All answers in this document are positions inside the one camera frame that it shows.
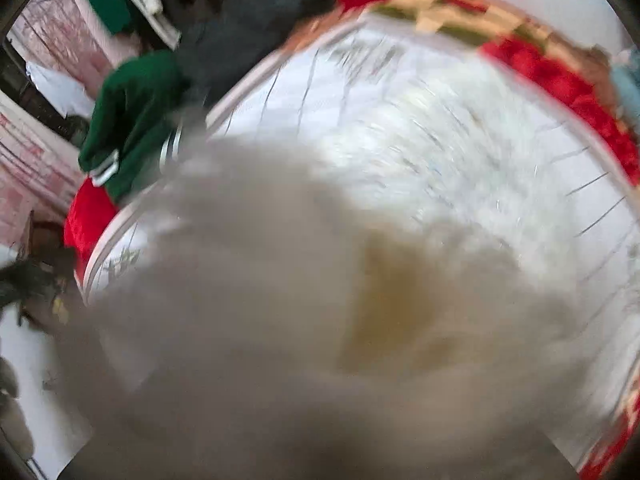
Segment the black garment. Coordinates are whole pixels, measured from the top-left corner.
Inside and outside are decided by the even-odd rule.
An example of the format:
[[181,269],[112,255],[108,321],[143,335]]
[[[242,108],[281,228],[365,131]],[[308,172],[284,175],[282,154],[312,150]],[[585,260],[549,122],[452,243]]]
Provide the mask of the black garment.
[[181,34],[177,64],[186,100],[212,106],[257,63],[281,47],[301,21],[333,10],[336,0],[224,0],[210,21]]

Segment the green garment white stripes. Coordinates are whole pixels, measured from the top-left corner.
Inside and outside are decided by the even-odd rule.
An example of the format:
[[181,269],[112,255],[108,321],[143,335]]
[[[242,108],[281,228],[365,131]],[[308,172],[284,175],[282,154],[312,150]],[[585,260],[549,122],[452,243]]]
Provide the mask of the green garment white stripes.
[[113,203],[145,186],[144,174],[177,132],[172,114],[187,88],[171,50],[132,58],[105,78],[78,162]]

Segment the red floral blanket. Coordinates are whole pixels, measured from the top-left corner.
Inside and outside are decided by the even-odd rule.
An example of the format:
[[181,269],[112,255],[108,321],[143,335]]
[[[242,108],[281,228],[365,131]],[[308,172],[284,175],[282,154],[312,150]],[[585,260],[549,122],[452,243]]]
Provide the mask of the red floral blanket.
[[502,0],[337,0],[342,19],[390,10],[466,44],[510,70],[553,108],[542,124],[559,181],[580,217],[580,281],[599,368],[591,400],[608,422],[577,452],[583,479],[638,477],[639,157],[637,129],[620,118],[620,90],[605,52],[574,44]]

